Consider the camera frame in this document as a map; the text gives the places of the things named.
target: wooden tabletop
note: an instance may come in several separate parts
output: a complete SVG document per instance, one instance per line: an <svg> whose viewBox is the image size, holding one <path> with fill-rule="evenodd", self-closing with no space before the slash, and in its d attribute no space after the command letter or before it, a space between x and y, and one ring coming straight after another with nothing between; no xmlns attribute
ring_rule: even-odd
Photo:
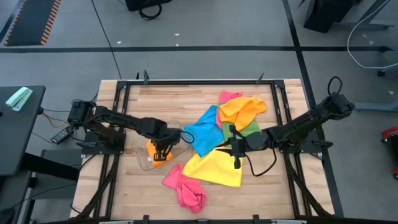
<svg viewBox="0 0 398 224"><path fill-rule="evenodd" d="M117 80L103 80L98 92L97 104L112 108ZM285 80L287 98L292 117L308 110L300 80ZM155 117L164 121L178 120L182 125L195 123L210 107L217 104L221 90L242 91L244 96L255 96L266 102L268 110L256 116L260 128L277 125L271 88L268 85L156 85L132 86L127 114L136 117ZM278 91L279 103L282 97ZM177 203L174 189L162 185L162 180L174 164L184 164L192 156L192 149L184 152L175 161L154 170L141 169L132 151L132 142L137 138L134 131L127 131L124 154L119 163L112 220L141 220L149 215L152 220L181 219L251 219L293 218L289 185L282 155L277 153L277 163L267 174L254 177L246 158L243 162L243 179L240 188L226 187L200 181L207 195L204 209L192 214ZM254 171L262 172L272 163L271 150L250 152ZM305 181L308 189L322 206L333 213L331 198L321 160L308 154L301 155ZM97 155L80 172L73 207L82 210L96 189L101 172L103 156ZM298 192L300 211L303 214L301 193ZM107 192L103 197L101 214L104 215Z"/></svg>

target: white cable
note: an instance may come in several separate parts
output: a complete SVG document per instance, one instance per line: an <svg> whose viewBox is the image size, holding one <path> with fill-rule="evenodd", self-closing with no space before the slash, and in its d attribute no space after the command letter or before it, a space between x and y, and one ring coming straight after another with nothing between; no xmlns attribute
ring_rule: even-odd
<svg viewBox="0 0 398 224"><path fill-rule="evenodd" d="M373 14L377 13L378 10L380 10L382 7L384 7L384 6L385 6L387 3L389 3L389 2L390 2L390 0L386 1L386 2L383 3L380 7L378 7L378 9L376 9L374 12L370 13L370 15L366 16L366 18L364 18L363 20L359 21L358 24L357 24L356 26L354 26L354 29L351 31L351 33L349 33L348 40L347 40L347 51L348 51L349 55L354 59L354 61L355 61L360 67L367 68L367 69L386 69L386 68L391 68L391 67L394 67L394 66L398 65L398 63L395 63L395 64L393 64L393 65L388 65L388 66L385 66L385 67L366 67L366 66L364 66L364 65L361 65L361 64L354 58L354 56L351 54L351 52L349 51L349 40L351 39L351 35L352 35L353 32L355 31L355 29L356 29L359 25L361 25L361 23L362 23L363 21L365 21L365 20L368 19L369 17L373 16Z"/></svg>

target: orange object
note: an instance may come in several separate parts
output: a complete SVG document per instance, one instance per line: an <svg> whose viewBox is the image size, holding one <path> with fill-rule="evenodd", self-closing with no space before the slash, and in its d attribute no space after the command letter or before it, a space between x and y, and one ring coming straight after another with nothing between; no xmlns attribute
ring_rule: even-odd
<svg viewBox="0 0 398 224"><path fill-rule="evenodd" d="M257 114L267 110L266 103L256 97L237 97L220 105L220 121L235 124L240 131L248 126Z"/></svg>
<svg viewBox="0 0 398 224"><path fill-rule="evenodd" d="M151 160L151 163L152 163L152 165L153 165L154 167L160 166L160 165L164 164L165 162L167 162L167 161L173 159L173 155L172 155L172 153L170 152L170 153L167 155L167 157L166 157L166 161L155 161L155 160L154 160L154 155L155 155L155 153L156 153L156 149L155 149L155 145L152 144L152 142L151 142L150 140L147 141L147 150L148 150L148 155L149 155L150 158L152 159L152 160Z"/></svg>

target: gray floor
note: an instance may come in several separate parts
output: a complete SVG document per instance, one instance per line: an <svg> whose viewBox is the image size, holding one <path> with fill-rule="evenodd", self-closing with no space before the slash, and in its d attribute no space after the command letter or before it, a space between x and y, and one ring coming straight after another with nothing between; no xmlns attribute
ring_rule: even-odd
<svg viewBox="0 0 398 224"><path fill-rule="evenodd" d="M335 26L327 34L303 28L307 3L289 0L301 46L345 46L349 27ZM346 16L359 19L374 0L365 0ZM16 0L0 0L2 27ZM95 0L99 16L113 47L166 47L217 45L293 46L280 0L174 0L164 6L160 19L143 21L128 12L123 0ZM377 19L397 22L398 2L392 1ZM390 30L359 30L355 46L396 45L398 27ZM54 28L44 48L107 47L90 0L63 0ZM305 63L317 102L327 92L329 79L340 76L343 93L353 102L398 100L398 74L379 78L375 70L357 66L346 52L304 52ZM366 65L396 63L395 52L354 52ZM295 52L118 52L123 78L135 78L146 69L151 78L301 78ZM45 85L43 107L69 110L75 98L92 99L100 80L118 79L111 53L0 54L0 85ZM65 113L49 113L66 119ZM338 190L346 217L398 220L398 182L391 170L398 167L380 142L380 132L396 125L391 113L353 113L344 121L330 121L324 130L330 149ZM53 129L39 116L34 132L51 138ZM76 148L70 141L54 146L32 136L28 151ZM33 218L39 222L65 220L71 200L37 202Z"/></svg>

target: green cloth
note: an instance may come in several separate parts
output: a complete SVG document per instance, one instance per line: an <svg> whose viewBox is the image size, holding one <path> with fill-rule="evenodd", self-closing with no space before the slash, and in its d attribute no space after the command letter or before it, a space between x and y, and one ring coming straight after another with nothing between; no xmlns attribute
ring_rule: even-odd
<svg viewBox="0 0 398 224"><path fill-rule="evenodd" d="M222 122L221 125L223 127L223 135L224 135L224 141L227 141L228 138L232 137L231 131L229 131L229 126L233 124L230 122ZM242 129L240 133L243 136L248 136L249 134L256 132L256 131L261 131L259 128L259 125L257 124L257 121L253 120L247 127Z"/></svg>

